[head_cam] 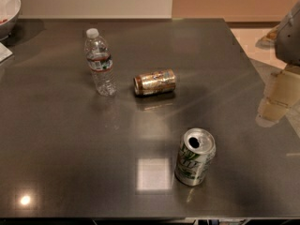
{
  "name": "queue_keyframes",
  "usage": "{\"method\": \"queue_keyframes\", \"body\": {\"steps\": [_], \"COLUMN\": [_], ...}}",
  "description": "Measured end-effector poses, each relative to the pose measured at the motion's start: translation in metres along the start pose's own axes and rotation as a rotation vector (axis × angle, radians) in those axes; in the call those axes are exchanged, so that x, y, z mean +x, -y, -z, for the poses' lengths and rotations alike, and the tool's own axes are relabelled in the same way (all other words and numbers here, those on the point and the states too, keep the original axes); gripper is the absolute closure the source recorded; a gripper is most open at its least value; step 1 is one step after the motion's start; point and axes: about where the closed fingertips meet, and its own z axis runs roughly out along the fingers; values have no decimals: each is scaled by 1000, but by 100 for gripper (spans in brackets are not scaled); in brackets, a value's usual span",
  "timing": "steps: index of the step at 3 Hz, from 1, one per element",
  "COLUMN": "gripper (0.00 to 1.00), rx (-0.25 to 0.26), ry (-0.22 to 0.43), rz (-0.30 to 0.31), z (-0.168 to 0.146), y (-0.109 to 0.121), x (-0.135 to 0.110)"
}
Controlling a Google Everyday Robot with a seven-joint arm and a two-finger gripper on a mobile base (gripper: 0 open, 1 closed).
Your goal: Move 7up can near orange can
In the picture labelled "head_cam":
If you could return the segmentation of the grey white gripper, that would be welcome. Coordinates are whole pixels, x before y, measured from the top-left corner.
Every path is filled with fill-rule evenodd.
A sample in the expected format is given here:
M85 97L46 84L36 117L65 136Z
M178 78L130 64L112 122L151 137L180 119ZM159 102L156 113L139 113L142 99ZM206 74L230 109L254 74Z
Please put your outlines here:
M275 45L277 59L291 64L272 72L264 88L256 122L270 128L300 99L300 1L258 43Z

